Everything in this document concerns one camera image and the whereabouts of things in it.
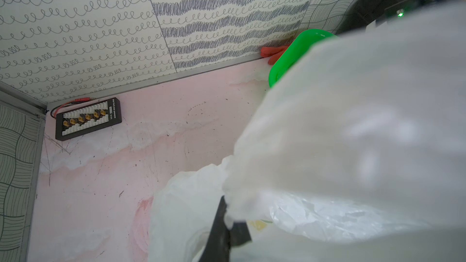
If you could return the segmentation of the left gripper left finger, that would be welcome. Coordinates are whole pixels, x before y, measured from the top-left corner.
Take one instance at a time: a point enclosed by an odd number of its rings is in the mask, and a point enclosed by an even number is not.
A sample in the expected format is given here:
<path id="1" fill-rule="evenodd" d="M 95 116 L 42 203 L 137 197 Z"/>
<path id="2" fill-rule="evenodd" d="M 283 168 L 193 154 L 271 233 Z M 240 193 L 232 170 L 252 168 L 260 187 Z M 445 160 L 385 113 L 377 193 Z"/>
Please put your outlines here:
<path id="1" fill-rule="evenodd" d="M 199 262 L 229 262 L 230 231 L 225 225 L 227 205 L 224 196 L 220 199 L 205 249 Z"/>

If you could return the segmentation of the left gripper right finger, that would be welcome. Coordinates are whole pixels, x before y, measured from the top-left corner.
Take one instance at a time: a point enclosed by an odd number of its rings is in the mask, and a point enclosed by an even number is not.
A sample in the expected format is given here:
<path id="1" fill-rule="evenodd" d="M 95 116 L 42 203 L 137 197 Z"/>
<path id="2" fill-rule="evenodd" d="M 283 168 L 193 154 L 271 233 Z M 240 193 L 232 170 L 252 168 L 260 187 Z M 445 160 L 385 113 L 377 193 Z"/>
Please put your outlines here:
<path id="1" fill-rule="evenodd" d="M 234 223 L 229 230 L 230 247 L 239 247 L 252 241 L 246 222 Z"/>

